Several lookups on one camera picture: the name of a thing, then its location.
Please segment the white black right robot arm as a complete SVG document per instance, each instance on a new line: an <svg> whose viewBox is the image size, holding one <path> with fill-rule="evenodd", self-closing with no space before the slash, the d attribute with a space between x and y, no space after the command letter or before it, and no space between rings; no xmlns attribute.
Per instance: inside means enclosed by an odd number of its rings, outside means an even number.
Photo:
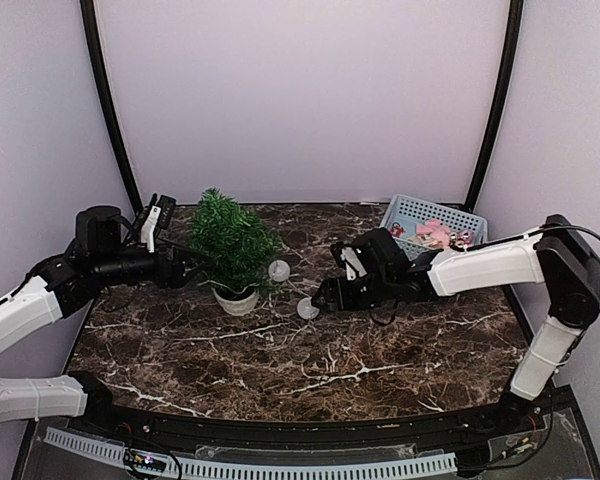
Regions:
<svg viewBox="0 0 600 480"><path fill-rule="evenodd" d="M310 304L322 312L369 311L385 301L410 304L504 285L544 285L547 317L509 380L508 397L490 413L491 426L510 434L527 420L527 402L540 395L600 315L600 258L585 239L590 233L555 214L509 238L410 258L387 229L376 228L332 245L345 273L325 279Z"/></svg>

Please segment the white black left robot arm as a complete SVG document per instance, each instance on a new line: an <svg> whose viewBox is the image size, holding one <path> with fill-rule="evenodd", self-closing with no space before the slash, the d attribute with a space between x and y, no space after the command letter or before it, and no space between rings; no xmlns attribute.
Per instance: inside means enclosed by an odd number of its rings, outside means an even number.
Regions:
<svg viewBox="0 0 600 480"><path fill-rule="evenodd" d="M203 272L207 258L159 237L174 209L174 199L161 197L134 221L115 206L79 212L66 251L40 261L16 289L0 298L0 354L71 317L109 287L150 282L179 289ZM0 424L82 417L100 436L111 436L121 427L120 412L111 403L110 390L85 372L0 378Z"/></svg>

